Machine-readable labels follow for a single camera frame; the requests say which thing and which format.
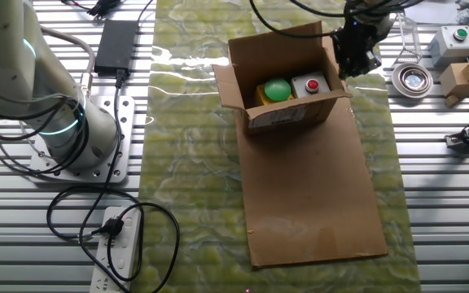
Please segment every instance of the electrical socket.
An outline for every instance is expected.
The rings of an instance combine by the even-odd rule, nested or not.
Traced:
[[[104,212],[103,225],[114,216],[119,216],[126,208],[109,207]],[[134,208],[123,217],[124,226],[122,231],[112,242],[112,259],[116,271],[123,277],[129,277],[134,267],[135,247],[138,240],[138,226],[140,225],[140,211]],[[95,258],[107,268],[110,268],[107,261],[107,241],[108,236],[102,235],[99,239],[99,246]],[[129,289],[129,282],[122,282]],[[119,292],[121,289],[96,265],[94,275],[91,278],[90,293]]]

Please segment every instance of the red button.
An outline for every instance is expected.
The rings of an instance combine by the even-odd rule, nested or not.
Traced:
[[[305,85],[305,89],[310,93],[315,93],[318,91],[319,82],[316,80],[308,80],[307,84]]]

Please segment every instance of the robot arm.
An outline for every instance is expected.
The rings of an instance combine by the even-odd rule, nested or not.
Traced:
[[[344,27],[332,36],[340,78],[357,77],[381,66],[373,49],[384,40],[393,22],[390,13],[412,6],[420,0],[365,0],[345,3]]]
[[[116,130],[113,117],[83,94],[50,50],[31,2],[0,0],[0,118],[18,120],[42,113],[59,103],[61,96],[74,102],[55,114],[48,112],[24,123],[35,130],[46,126],[39,134],[48,146],[48,155],[58,163],[73,156],[84,135],[86,147],[69,168],[81,170],[100,164],[116,145],[117,131],[110,131]]]

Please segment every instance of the wire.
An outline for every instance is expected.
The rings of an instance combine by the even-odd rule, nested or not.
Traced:
[[[79,38],[77,37],[74,37],[72,35],[69,35],[67,33],[61,33],[61,32],[58,32],[54,29],[51,29],[51,28],[46,28],[44,26],[41,26],[41,31],[47,35],[51,35],[52,37],[57,37],[61,40],[65,40],[67,42],[71,42],[73,44],[76,44],[76,45],[79,45],[81,46],[81,48],[83,50],[86,51],[86,53],[88,53],[88,55],[90,56],[89,59],[88,59],[88,66],[86,67],[86,73],[92,73],[93,70],[94,70],[94,65],[95,65],[95,53],[94,53],[94,50],[91,48],[90,45],[86,44],[85,42],[83,42],[82,40],[80,40]]]
[[[56,108],[51,112],[51,114],[46,118],[45,122],[39,126],[37,129],[35,129],[34,131],[32,131],[32,133],[28,133],[28,134],[25,134],[25,135],[22,135],[22,136],[19,136],[19,137],[5,137],[5,136],[2,136],[0,135],[0,139],[1,140],[4,140],[4,141],[19,141],[19,140],[23,140],[23,139],[26,139],[26,138],[31,138],[32,136],[36,135],[36,134],[39,134],[42,130],[44,130],[48,124],[54,119],[54,116],[55,114],[57,114],[57,112],[61,109],[61,107],[67,102],[68,100],[67,99],[64,99],[61,103],[57,103],[56,104]],[[1,118],[1,119],[7,119],[7,120],[29,120],[29,119],[34,119],[34,118],[37,118],[36,116],[33,116],[33,118],[27,118],[27,119],[8,119],[8,118]]]
[[[48,114],[52,111],[54,111],[55,109],[57,109],[58,107],[62,107],[68,100],[68,96],[65,96],[65,95],[61,95],[61,99],[58,103],[56,103],[54,106],[52,107],[49,107],[43,111],[40,111],[36,114],[31,114],[31,115],[26,115],[26,116],[7,116],[7,115],[2,115],[0,114],[0,119],[5,119],[5,120],[30,120],[30,119],[35,119],[35,118],[38,118],[38,117],[41,117],[45,114]]]
[[[6,158],[3,158],[1,155],[0,155],[0,160],[10,169],[16,171],[16,172],[19,172],[19,173],[23,173],[25,175],[29,175],[29,176],[33,176],[33,177],[42,177],[42,175],[44,174],[51,174],[51,173],[57,173],[57,172],[60,172],[64,169],[66,169],[67,167],[69,167],[71,164],[73,164],[73,162],[75,162],[75,160],[77,160],[79,158],[79,156],[82,154],[82,152],[85,150],[86,148],[86,145],[88,143],[88,140],[89,140],[89,127],[88,127],[88,123],[86,123],[85,120],[83,120],[85,117],[84,115],[84,109],[82,109],[81,106],[79,106],[79,110],[80,112],[78,112],[76,114],[76,116],[80,117],[79,119],[81,119],[83,122],[82,123],[77,123],[78,125],[80,125],[79,127],[81,128],[81,130],[79,130],[77,132],[77,136],[76,136],[76,141],[73,143],[73,147],[68,151],[68,156],[66,156],[60,163],[57,163],[56,166],[52,167],[52,168],[49,168],[47,170],[34,170],[34,169],[31,169],[21,163],[19,163],[17,160],[13,159],[8,153],[7,151],[5,150],[5,148],[3,147],[3,145],[1,144],[0,142],[0,149],[1,151],[3,152],[3,154],[6,156]],[[12,166],[10,164],[8,164],[5,160],[10,160],[12,161],[16,166],[20,167],[21,169],[15,167],[15,166]]]
[[[22,133],[22,134],[26,134],[26,133],[27,133],[26,130],[24,130],[24,123],[23,123],[22,121],[20,121],[20,128],[21,128],[21,133]],[[37,152],[38,154],[40,154],[40,155],[43,155],[45,158],[53,159],[53,160],[56,159],[56,158],[53,157],[53,156],[49,156],[49,155],[47,155],[47,154],[43,154],[41,151],[39,151],[39,150],[33,145],[33,143],[32,143],[32,141],[30,140],[30,138],[27,138],[27,139],[26,139],[26,142],[30,145],[30,147],[32,147],[32,149],[33,149],[34,151],[36,151],[36,152]]]
[[[110,165],[110,169],[108,170],[108,173],[107,173],[107,177],[106,177],[106,181],[104,182],[104,187],[102,189],[102,191],[99,193],[99,196],[97,196],[97,199],[95,199],[94,201],[94,205],[90,208],[90,210],[88,211],[88,213],[86,214],[86,217],[85,219],[83,220],[82,224],[81,224],[81,229],[79,231],[79,244],[81,245],[81,248],[83,250],[83,252],[105,273],[108,275],[108,277],[110,277],[110,279],[123,291],[123,292],[129,292],[128,289],[126,287],[124,287],[117,279],[116,277],[113,275],[113,273],[111,273],[99,260],[97,260],[95,258],[95,256],[93,256],[91,254],[91,252],[88,250],[88,248],[86,248],[85,244],[84,244],[84,239],[83,239],[83,234],[84,234],[84,228],[86,226],[86,223],[88,222],[88,220],[90,219],[90,216],[91,214],[94,212],[95,208],[97,207],[97,205],[99,204],[100,200],[103,198],[104,196],[104,193],[106,192],[106,189],[108,187],[108,185],[110,184],[110,181],[112,179],[112,174],[113,174],[113,169],[115,168],[115,163],[116,163],[116,160],[117,160],[117,157],[118,157],[118,154],[119,154],[119,151],[121,149],[121,125],[119,123],[119,116],[118,116],[118,106],[119,106],[119,93],[121,91],[121,87],[122,87],[122,81],[124,80],[125,78],[125,71],[124,70],[119,70],[122,72],[122,77],[118,77],[119,76],[119,73],[117,73],[117,82],[116,82],[116,91],[115,91],[115,98],[114,98],[114,101],[113,101],[113,114],[114,114],[114,117],[115,117],[115,123],[116,123],[116,127],[117,127],[117,145],[116,145],[116,149],[115,149],[115,153],[113,154],[113,159],[112,159],[112,163]]]
[[[0,99],[3,100],[3,101],[6,101],[6,102],[10,102],[10,103],[18,103],[18,104],[27,104],[27,105],[29,105],[29,104],[43,102],[46,99],[59,98],[59,97],[63,97],[63,96],[67,97],[63,94],[57,93],[57,94],[49,94],[49,95],[44,96],[42,98],[32,98],[32,100],[29,100],[29,101],[20,101],[20,100],[16,100],[16,99],[12,99],[12,98],[7,98],[3,95],[0,95]]]
[[[281,30],[275,28],[274,26],[270,25],[263,18],[263,16],[261,16],[260,12],[258,11],[258,8],[256,8],[256,5],[254,4],[254,0],[249,0],[249,3],[251,4],[251,8],[254,11],[254,13],[256,14],[256,17],[258,18],[258,20],[260,22],[262,22],[263,25],[266,26],[266,28],[268,28],[271,31],[273,31],[273,32],[275,32],[279,35],[282,35],[284,37],[313,38],[313,37],[326,37],[326,36],[331,36],[331,35],[334,35],[334,34],[338,33],[338,30],[335,30],[335,31],[332,31],[332,32],[329,32],[329,33],[319,33],[319,34],[314,34],[314,35],[295,35],[295,34],[292,34],[292,33],[286,33],[284,31],[281,31]]]
[[[142,14],[144,14],[144,11],[146,11],[147,7],[149,7],[152,2],[153,2],[153,0],[150,0],[150,2],[148,2],[148,3],[146,4],[146,6],[144,7],[144,9],[142,9],[142,11],[140,12],[140,15],[138,16],[137,23],[140,24],[140,18],[142,17]]]
[[[71,3],[73,3],[73,6],[80,7],[80,8],[82,8],[82,9],[84,9],[84,10],[89,10],[88,7],[84,7],[84,6],[82,6],[81,4],[79,4],[78,2],[76,2],[76,1],[74,1],[74,0],[68,0],[68,1],[70,1]]]
[[[64,233],[60,233],[58,230],[55,229],[54,224],[52,223],[52,219],[51,219],[52,212],[54,211],[55,206],[57,206],[57,204],[61,200],[66,199],[70,195],[76,195],[76,194],[80,194],[80,193],[99,193],[99,192],[102,192],[102,191],[105,191],[109,195],[119,195],[119,196],[126,197],[127,199],[133,201],[134,203],[140,203],[138,201],[138,199],[135,198],[134,196],[132,196],[130,194],[127,194],[123,191],[114,190],[112,188],[107,188],[105,190],[104,188],[98,187],[98,186],[71,186],[71,187],[59,192],[54,197],[54,199],[51,201],[50,206],[46,210],[46,224],[48,225],[48,228],[50,228],[52,233],[54,233],[57,237],[59,237],[61,239],[66,239],[66,240],[77,239],[79,237],[79,233],[64,234]],[[141,212],[141,225],[140,226],[143,226],[144,211],[141,209],[140,212]]]
[[[310,8],[310,7],[306,6],[305,4],[302,4],[302,3],[298,2],[297,0],[290,0],[290,1],[292,2],[292,4],[298,6],[299,8],[301,8],[305,11],[308,11],[312,14],[325,16],[325,17],[339,18],[339,17],[355,16],[355,15],[360,15],[360,14],[364,14],[364,13],[367,13],[367,12],[374,11],[377,8],[379,8],[381,6],[384,6],[385,4],[389,3],[391,0],[383,0],[382,2],[376,4],[372,7],[368,7],[366,9],[359,9],[359,10],[356,10],[354,12],[349,12],[349,13],[328,13],[328,12],[317,11],[313,8]]]
[[[412,1],[412,0],[404,1],[402,4],[405,4],[405,3],[410,2],[410,1]],[[417,1],[412,2],[412,3],[410,3],[410,4],[400,5],[400,6],[398,6],[397,8],[399,8],[399,9],[410,8],[410,7],[412,7],[412,6],[415,6],[415,5],[420,4],[420,3],[423,2],[423,1],[424,1],[424,0],[417,0]]]
[[[176,240],[175,240],[175,248],[173,250],[173,256],[171,257],[171,262],[169,263],[169,267],[168,267],[168,270],[166,271],[166,274],[164,275],[164,278],[162,279],[162,281],[160,282],[159,286],[153,291],[153,292],[158,292],[160,291],[160,289],[162,289],[162,287],[164,286],[164,284],[168,281],[169,279],[169,276],[171,275],[171,272],[173,271],[173,267],[175,265],[175,261],[177,260],[177,254],[178,254],[178,247],[180,245],[180,227],[178,226],[178,222],[177,222],[177,219],[175,219],[175,216],[170,212],[168,211],[166,208],[156,204],[156,203],[136,203],[132,206],[129,206],[128,208],[126,208],[118,217],[117,219],[121,220],[122,217],[127,213],[129,212],[130,210],[134,209],[134,208],[139,208],[139,207],[144,207],[144,206],[147,206],[147,207],[153,207],[153,208],[157,208],[159,210],[161,210],[163,213],[166,214],[166,216],[169,217],[169,219],[172,221],[173,225],[175,226],[175,232],[176,232]],[[142,250],[139,249],[139,263],[142,261]],[[137,271],[136,274],[133,275],[133,277],[130,277],[130,278],[125,278],[125,277],[122,277],[116,270],[115,270],[115,266],[113,265],[113,261],[112,261],[112,237],[110,237],[108,240],[107,240],[107,259],[108,259],[108,264],[110,265],[110,269],[112,270],[112,272],[122,281],[124,282],[131,282],[133,281],[138,273],[140,272]]]

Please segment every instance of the green marble mat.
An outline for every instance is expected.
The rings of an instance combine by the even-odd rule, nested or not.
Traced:
[[[319,8],[319,1],[304,1]],[[317,20],[287,1],[257,1],[286,28]],[[343,1],[323,1],[341,11]],[[323,19],[326,30],[343,20]],[[252,269],[243,213],[234,114],[222,108],[211,64],[227,63],[227,40],[267,30],[243,0],[159,0],[139,197],[168,207],[182,244],[161,292],[420,292],[410,220],[382,77],[348,80],[389,255],[289,268]],[[173,227],[149,212],[141,276],[151,292],[172,255]]]

